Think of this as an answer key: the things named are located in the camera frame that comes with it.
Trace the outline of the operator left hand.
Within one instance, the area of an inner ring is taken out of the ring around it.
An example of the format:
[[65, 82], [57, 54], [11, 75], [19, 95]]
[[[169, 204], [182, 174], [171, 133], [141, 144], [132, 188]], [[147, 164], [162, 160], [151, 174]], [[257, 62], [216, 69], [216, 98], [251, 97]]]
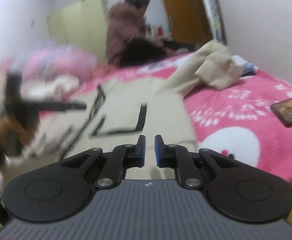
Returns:
[[39, 120], [36, 120], [27, 128], [23, 128], [17, 120], [12, 119], [9, 116], [1, 117], [0, 147], [2, 149], [8, 148], [11, 136], [18, 139], [23, 146], [27, 146], [33, 140], [35, 133], [38, 131], [38, 127]]

